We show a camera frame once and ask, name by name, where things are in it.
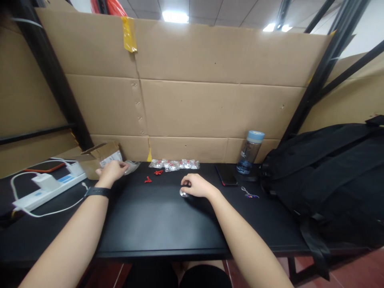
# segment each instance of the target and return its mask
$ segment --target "ceiling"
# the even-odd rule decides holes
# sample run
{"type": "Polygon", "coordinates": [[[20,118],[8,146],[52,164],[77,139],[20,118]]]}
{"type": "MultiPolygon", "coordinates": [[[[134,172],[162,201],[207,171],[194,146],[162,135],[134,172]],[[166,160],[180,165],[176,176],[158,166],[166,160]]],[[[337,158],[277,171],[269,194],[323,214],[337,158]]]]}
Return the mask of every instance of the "ceiling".
{"type": "MultiPolygon", "coordinates": [[[[211,26],[265,28],[276,21],[281,0],[119,0],[132,18],[163,20],[162,12],[184,12],[190,23],[211,26]]],[[[325,0],[292,0],[285,24],[291,32],[303,32],[325,0]]],[[[342,0],[335,0],[313,32],[328,32],[342,0]]]]}

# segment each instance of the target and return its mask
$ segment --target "white label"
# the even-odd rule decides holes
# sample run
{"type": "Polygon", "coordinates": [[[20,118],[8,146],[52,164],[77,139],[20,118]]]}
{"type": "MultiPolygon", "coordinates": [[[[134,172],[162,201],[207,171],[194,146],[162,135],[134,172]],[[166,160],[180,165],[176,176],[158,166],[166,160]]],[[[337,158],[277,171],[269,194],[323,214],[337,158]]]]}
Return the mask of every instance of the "white label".
{"type": "Polygon", "coordinates": [[[123,158],[121,157],[120,150],[114,152],[114,154],[112,154],[112,155],[108,156],[107,158],[105,158],[104,160],[102,160],[100,162],[101,168],[104,168],[106,166],[106,164],[112,162],[113,160],[118,160],[118,161],[123,160],[123,158]]]}

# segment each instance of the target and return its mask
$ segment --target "small plastic packet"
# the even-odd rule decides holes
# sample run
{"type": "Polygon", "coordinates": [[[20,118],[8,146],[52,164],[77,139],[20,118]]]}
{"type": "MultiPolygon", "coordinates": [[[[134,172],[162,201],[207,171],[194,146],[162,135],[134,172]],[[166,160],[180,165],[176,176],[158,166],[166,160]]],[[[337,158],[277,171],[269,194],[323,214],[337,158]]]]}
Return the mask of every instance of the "small plastic packet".
{"type": "Polygon", "coordinates": [[[200,162],[199,161],[191,160],[191,162],[192,162],[191,169],[199,169],[200,168],[200,162]]]}
{"type": "Polygon", "coordinates": [[[126,160],[124,161],[125,163],[127,163],[129,165],[129,168],[128,170],[126,170],[126,172],[124,172],[124,175],[128,175],[128,174],[131,174],[132,172],[134,172],[138,166],[141,164],[141,162],[132,162],[130,160],[126,160]]]}
{"type": "Polygon", "coordinates": [[[182,160],[185,169],[190,169],[192,167],[191,161],[194,161],[194,160],[187,160],[187,159],[182,160]]]}
{"type": "Polygon", "coordinates": [[[172,172],[179,170],[177,161],[167,161],[164,163],[165,172],[172,172]]]}
{"type": "Polygon", "coordinates": [[[175,161],[179,169],[184,169],[183,161],[175,161]]]}
{"type": "Polygon", "coordinates": [[[156,159],[152,159],[151,163],[149,164],[149,167],[151,168],[163,168],[164,166],[164,163],[162,160],[156,160],[156,159]]]}

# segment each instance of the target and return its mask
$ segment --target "floor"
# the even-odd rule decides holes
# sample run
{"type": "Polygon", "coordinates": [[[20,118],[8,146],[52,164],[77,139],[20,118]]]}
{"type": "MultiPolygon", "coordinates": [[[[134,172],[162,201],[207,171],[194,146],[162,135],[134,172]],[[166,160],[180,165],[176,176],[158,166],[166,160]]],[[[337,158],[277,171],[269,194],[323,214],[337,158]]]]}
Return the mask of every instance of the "floor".
{"type": "MultiPolygon", "coordinates": [[[[288,274],[288,261],[278,258],[288,274]]],[[[311,257],[298,257],[296,269],[300,270],[311,265],[311,257]]],[[[230,276],[233,288],[249,288],[233,260],[224,260],[224,268],[230,276]]],[[[100,261],[87,280],[86,288],[121,288],[131,268],[131,264],[121,262],[100,261]]],[[[353,263],[345,265],[331,273],[331,281],[317,278],[301,288],[379,288],[384,287],[384,249],[380,249],[353,263]]]]}

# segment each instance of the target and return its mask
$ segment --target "black backpack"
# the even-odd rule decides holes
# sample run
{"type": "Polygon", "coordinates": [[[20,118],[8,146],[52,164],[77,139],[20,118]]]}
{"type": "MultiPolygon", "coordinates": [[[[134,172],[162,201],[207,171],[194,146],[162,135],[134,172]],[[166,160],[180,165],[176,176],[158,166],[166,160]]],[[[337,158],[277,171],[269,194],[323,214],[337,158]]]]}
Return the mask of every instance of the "black backpack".
{"type": "Polygon", "coordinates": [[[384,245],[384,116],[295,136],[261,165],[264,191],[300,222],[318,273],[329,280],[327,242],[384,245]]]}

